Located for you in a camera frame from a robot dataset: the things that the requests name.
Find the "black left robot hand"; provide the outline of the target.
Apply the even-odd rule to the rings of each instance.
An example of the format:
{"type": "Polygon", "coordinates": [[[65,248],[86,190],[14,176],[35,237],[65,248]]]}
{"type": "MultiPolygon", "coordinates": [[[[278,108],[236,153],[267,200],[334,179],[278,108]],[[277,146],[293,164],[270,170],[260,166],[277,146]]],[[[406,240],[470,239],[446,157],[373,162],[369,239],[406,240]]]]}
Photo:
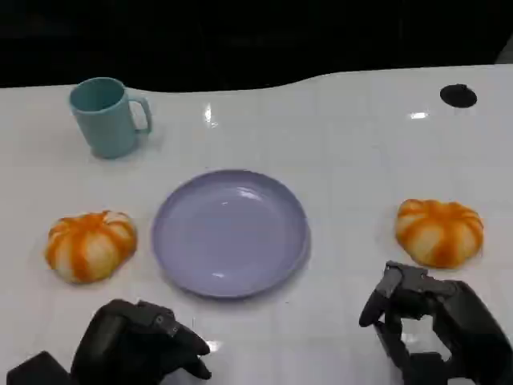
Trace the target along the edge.
{"type": "Polygon", "coordinates": [[[173,311],[156,304],[115,299],[90,321],[71,364],[79,384],[160,384],[183,369],[208,380],[201,358],[208,344],[177,321],[173,311]]]}

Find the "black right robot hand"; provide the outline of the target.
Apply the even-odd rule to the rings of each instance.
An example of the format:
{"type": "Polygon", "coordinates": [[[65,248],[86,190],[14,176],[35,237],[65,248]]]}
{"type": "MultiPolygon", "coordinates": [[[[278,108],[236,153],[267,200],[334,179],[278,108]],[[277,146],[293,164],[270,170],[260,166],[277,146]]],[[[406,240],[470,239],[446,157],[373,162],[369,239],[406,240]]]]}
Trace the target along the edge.
{"type": "Polygon", "coordinates": [[[388,261],[359,318],[372,326],[405,384],[512,382],[512,345],[480,297],[463,281],[438,280],[427,269],[388,261]],[[402,320],[433,319],[432,330],[450,351],[410,353],[402,320]]]}

